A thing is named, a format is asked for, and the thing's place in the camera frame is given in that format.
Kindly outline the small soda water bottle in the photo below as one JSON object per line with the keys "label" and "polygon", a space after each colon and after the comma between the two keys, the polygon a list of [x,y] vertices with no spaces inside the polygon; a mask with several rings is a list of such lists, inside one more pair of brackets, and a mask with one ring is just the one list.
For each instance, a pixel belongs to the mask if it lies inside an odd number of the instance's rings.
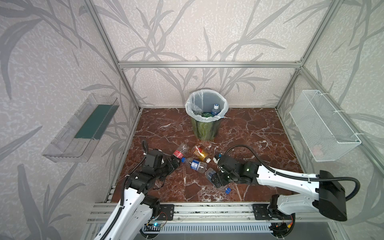
{"label": "small soda water bottle", "polygon": [[181,158],[181,162],[188,165],[192,170],[204,174],[207,171],[207,163],[196,160],[194,158]]}

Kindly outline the clear bottle red label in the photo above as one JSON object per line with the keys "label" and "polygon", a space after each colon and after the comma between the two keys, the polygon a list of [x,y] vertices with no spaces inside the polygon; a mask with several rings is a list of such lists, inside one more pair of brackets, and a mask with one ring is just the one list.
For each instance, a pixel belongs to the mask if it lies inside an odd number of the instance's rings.
{"label": "clear bottle red label", "polygon": [[175,156],[176,158],[181,160],[182,158],[185,157],[185,155],[186,155],[186,153],[188,152],[189,149],[190,149],[190,147],[188,146],[187,143],[182,143],[174,151],[173,156]]}

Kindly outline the yellow red label bottle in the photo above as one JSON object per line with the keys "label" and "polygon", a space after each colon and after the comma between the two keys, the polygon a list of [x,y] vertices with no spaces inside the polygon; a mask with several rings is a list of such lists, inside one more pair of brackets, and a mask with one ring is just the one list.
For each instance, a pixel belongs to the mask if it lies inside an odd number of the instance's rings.
{"label": "yellow red label bottle", "polygon": [[211,158],[203,145],[196,144],[192,149],[191,153],[195,155],[201,162],[209,163]]}

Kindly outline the green bottle yellow cap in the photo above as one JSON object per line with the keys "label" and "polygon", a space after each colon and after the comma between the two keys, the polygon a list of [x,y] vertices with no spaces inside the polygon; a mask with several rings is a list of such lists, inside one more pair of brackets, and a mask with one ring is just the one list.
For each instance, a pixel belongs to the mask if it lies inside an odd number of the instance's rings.
{"label": "green bottle yellow cap", "polygon": [[202,113],[202,117],[209,118],[209,117],[213,117],[213,115],[211,113]]}

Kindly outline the blue label white cap bottle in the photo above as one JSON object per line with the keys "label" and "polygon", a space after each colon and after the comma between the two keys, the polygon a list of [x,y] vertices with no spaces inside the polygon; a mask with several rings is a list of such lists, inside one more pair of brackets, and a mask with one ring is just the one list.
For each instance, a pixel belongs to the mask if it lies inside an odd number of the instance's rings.
{"label": "blue label white cap bottle", "polygon": [[213,116],[217,116],[221,112],[220,105],[219,104],[214,104],[214,107],[211,110],[211,114]]}

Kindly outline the clear bottle pale blue label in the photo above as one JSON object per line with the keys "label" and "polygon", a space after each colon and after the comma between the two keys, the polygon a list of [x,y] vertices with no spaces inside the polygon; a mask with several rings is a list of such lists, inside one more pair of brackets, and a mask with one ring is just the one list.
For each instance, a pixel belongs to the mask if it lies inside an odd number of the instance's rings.
{"label": "clear bottle pale blue label", "polygon": [[205,172],[206,178],[210,181],[210,183],[215,187],[215,189],[217,191],[220,191],[221,193],[225,193],[226,195],[229,195],[230,192],[232,191],[231,188],[229,188],[227,186],[221,186],[221,187],[217,188],[216,185],[214,184],[213,176],[215,176],[216,174],[217,174],[217,172],[215,170],[213,170],[212,168],[209,168]]}

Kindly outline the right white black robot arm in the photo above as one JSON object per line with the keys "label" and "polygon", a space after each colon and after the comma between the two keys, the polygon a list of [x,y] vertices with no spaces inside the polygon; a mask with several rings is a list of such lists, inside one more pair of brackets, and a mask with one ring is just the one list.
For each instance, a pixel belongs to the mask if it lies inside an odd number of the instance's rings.
{"label": "right white black robot arm", "polygon": [[274,195],[268,211],[273,218],[296,213],[318,212],[322,216],[345,222],[347,201],[357,195],[360,181],[352,177],[334,177],[330,172],[301,174],[271,168],[259,157],[256,161],[237,161],[222,155],[218,161],[219,171],[212,175],[216,188],[230,183],[276,187],[293,192],[293,195]]}

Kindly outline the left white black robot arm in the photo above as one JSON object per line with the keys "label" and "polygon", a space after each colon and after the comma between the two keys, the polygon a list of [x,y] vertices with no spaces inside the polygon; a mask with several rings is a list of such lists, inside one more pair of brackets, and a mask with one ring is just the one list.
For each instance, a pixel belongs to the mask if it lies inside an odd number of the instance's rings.
{"label": "left white black robot arm", "polygon": [[160,215],[160,201],[148,192],[157,180],[165,180],[182,163],[184,155],[176,150],[167,155],[149,150],[139,171],[129,174],[122,185],[121,199],[96,240],[133,240],[139,230]]}

